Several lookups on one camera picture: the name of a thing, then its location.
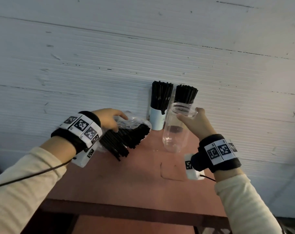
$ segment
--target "sleeve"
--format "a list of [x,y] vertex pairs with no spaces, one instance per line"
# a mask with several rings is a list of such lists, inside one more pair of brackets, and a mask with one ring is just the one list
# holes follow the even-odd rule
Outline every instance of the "sleeve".
[[282,233],[276,218],[245,174],[216,183],[215,191],[221,198],[233,234]]
[[[61,165],[42,148],[33,148],[15,165],[0,174],[0,184]],[[0,187],[0,234],[20,233],[66,167]]]

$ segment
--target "transparent cylinder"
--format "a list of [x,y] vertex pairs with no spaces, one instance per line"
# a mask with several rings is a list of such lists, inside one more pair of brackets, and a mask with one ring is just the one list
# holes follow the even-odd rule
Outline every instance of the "transparent cylinder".
[[187,145],[190,133],[186,125],[177,119],[178,113],[193,118],[197,112],[189,104],[173,103],[170,106],[165,120],[163,143],[165,149],[172,153],[179,153]]

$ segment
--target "wooden table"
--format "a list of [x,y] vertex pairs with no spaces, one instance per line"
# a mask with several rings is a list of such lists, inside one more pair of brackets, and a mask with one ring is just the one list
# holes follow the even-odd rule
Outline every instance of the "wooden table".
[[[118,162],[110,153],[95,153],[86,167],[68,165],[63,178],[41,208],[50,212],[228,227],[214,182],[188,180],[184,154],[196,153],[198,139],[177,154],[162,143],[163,131],[152,131],[127,158]],[[206,169],[205,174],[212,177]]]

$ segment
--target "plastic bag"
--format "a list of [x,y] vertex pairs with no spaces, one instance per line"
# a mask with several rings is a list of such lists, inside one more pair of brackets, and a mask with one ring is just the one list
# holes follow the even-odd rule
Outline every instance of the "plastic bag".
[[[124,113],[128,117],[128,120],[125,120],[119,116],[114,117],[115,121],[117,122],[118,128],[133,130],[133,129],[137,128],[139,125],[145,124],[150,129],[152,129],[152,124],[148,120],[143,119],[130,111],[125,111]],[[106,152],[107,149],[103,145],[101,145],[101,143],[99,141],[98,141],[97,151]]]

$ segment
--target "left hand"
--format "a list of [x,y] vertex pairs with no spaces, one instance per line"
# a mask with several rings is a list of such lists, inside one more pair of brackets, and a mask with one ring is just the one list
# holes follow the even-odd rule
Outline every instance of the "left hand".
[[100,119],[101,127],[112,129],[114,132],[118,132],[118,125],[114,120],[114,116],[120,116],[128,120],[128,117],[122,111],[113,108],[104,108],[92,112]]

